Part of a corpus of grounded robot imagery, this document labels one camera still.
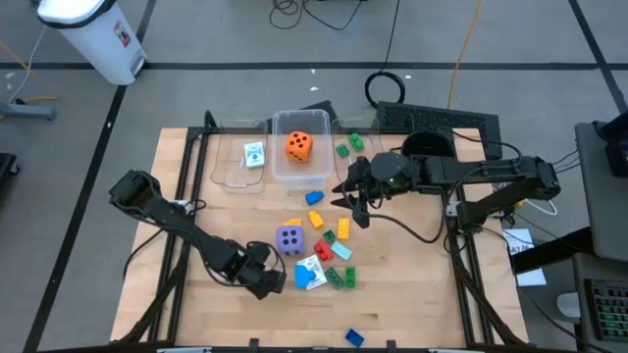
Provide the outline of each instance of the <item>gray floor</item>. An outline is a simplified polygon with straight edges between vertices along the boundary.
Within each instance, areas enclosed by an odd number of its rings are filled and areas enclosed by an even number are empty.
[[[119,1],[137,28],[147,0]],[[628,62],[622,0],[580,1],[592,31],[611,63]],[[271,1],[158,0],[144,49],[153,63],[378,62],[386,55],[392,1],[365,3],[351,26],[335,32],[304,16],[288,31],[271,27]],[[320,17],[342,25],[352,1],[312,2]],[[392,62],[454,62],[475,3],[462,0],[401,1]],[[40,31],[23,0],[3,3],[0,40],[27,58]],[[277,19],[287,24],[292,19]],[[465,61],[594,63],[565,1],[487,0]],[[0,51],[1,63],[12,62]],[[49,30],[35,59],[79,63],[84,59],[59,33]],[[23,171],[7,191],[0,213],[0,352],[22,350],[79,197],[87,167],[109,110],[115,86],[95,71],[38,71],[59,88],[59,119],[53,123],[5,119],[0,151],[20,157]],[[106,343],[122,288],[122,266],[135,224],[107,203],[107,190],[128,169],[149,169],[159,130],[197,126],[209,109],[220,120],[267,118],[273,113],[330,99],[341,117],[372,115],[363,83],[372,70],[144,71],[127,90],[82,220],[40,349]],[[445,107],[451,71],[399,70],[407,78],[407,103]],[[0,71],[0,99],[8,99],[23,71]],[[628,72],[613,72],[628,90]],[[319,88],[310,91],[312,86]],[[32,79],[23,97],[49,95]],[[395,99],[396,87],[377,81],[374,96]],[[453,108],[498,114],[504,141],[525,154],[557,160],[575,149],[573,125],[614,118],[617,108],[599,70],[462,71]],[[578,170],[560,175],[557,217],[525,207],[521,214],[565,234],[588,223]],[[535,237],[550,238],[532,229]],[[569,263],[546,268],[549,285],[528,289],[553,317],[555,296],[572,289]],[[544,347],[573,348],[534,308],[522,301],[531,340]]]

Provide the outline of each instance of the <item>yellow lego brick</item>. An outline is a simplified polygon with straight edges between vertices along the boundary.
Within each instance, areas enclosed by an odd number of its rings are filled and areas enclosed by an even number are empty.
[[[284,222],[284,226],[299,226],[301,227],[301,219],[291,219]]]
[[[323,219],[321,218],[321,215],[318,214],[318,212],[310,211],[307,213],[307,217],[310,218],[310,222],[315,229],[320,229],[323,227]]]
[[[349,218],[338,220],[338,239],[349,239]]]

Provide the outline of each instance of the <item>red lego brick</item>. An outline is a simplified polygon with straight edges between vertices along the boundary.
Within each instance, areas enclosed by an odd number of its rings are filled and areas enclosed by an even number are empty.
[[[334,253],[330,246],[325,242],[325,240],[319,240],[316,245],[314,245],[314,251],[316,251],[316,255],[321,259],[321,261],[326,261],[334,257]]]

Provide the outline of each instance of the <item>white trash can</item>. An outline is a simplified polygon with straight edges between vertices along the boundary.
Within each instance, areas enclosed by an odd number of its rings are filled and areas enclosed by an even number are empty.
[[[133,83],[146,62],[146,53],[116,0],[42,0],[37,15],[113,84]]]

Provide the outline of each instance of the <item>trash can lid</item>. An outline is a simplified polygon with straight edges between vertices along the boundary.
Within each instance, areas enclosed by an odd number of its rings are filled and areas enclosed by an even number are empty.
[[[103,5],[111,8],[113,2],[115,0],[42,0],[37,15],[45,23],[75,25],[93,21],[90,17],[100,15]]]

